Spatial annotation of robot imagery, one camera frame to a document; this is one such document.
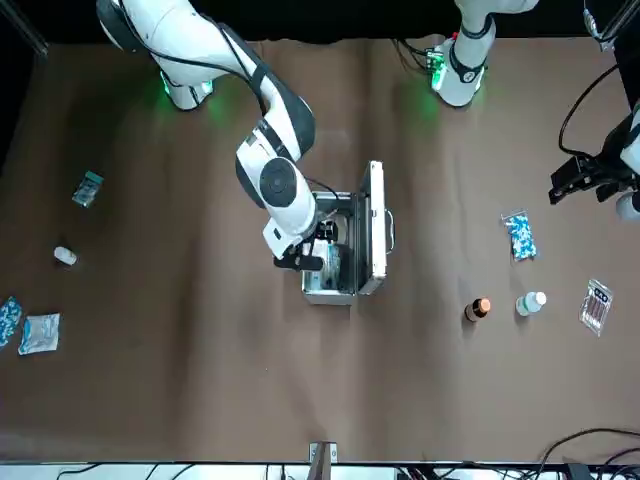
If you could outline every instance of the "green led light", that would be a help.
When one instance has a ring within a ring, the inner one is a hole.
[[[209,80],[208,82],[204,82],[202,84],[202,91],[205,95],[209,95],[211,92],[213,92],[213,81]]]
[[[480,84],[482,83],[482,76],[484,75],[485,68],[482,67],[480,70],[480,74],[478,75],[478,83],[476,83],[476,92],[480,89]]]
[[[444,56],[440,52],[434,50],[427,50],[427,71],[434,73],[442,68],[444,65]]]
[[[436,92],[440,90],[442,87],[442,82],[444,82],[444,77],[447,74],[447,66],[441,65],[440,68],[435,70],[431,75],[431,88],[433,88]]]
[[[164,78],[164,74],[162,72],[160,72],[160,78],[162,79],[162,83],[164,84],[164,92],[167,95],[171,95],[171,92],[169,91],[169,85],[167,84],[167,80]]]

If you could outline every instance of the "small vial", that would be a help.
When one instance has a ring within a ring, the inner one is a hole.
[[[73,265],[78,261],[77,255],[65,247],[56,247],[53,256],[67,265]]]
[[[464,309],[464,316],[467,317],[467,320],[477,322],[486,317],[489,310],[491,310],[491,302],[488,298],[476,298]]]
[[[520,316],[528,317],[539,312],[545,303],[547,296],[544,292],[529,292],[516,300],[516,311]]]

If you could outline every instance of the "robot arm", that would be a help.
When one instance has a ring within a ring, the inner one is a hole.
[[[295,165],[314,142],[308,105],[235,32],[203,18],[187,0],[98,0],[96,6],[113,43],[151,53],[178,108],[197,107],[213,80],[227,73],[266,98],[269,110],[236,151],[237,177],[271,216],[263,236],[276,258],[313,236],[316,201]]]
[[[575,155],[551,175],[549,200],[555,205],[565,196],[596,189],[599,202],[624,192],[616,210],[623,220],[640,220],[640,104],[629,113],[604,141],[595,156]]]
[[[467,105],[480,88],[489,49],[496,38],[492,13],[522,13],[538,0],[456,0],[462,23],[454,38],[433,51],[442,62],[433,72],[431,87],[454,107]]]

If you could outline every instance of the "small white bottle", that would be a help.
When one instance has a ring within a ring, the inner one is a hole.
[[[516,311],[523,317],[528,317],[532,313],[540,311],[547,303],[547,296],[544,292],[529,292],[516,300]]]
[[[76,261],[78,261],[77,255],[68,248],[64,247],[56,247],[53,251],[53,256],[67,265],[73,265],[74,263],[76,263]]]

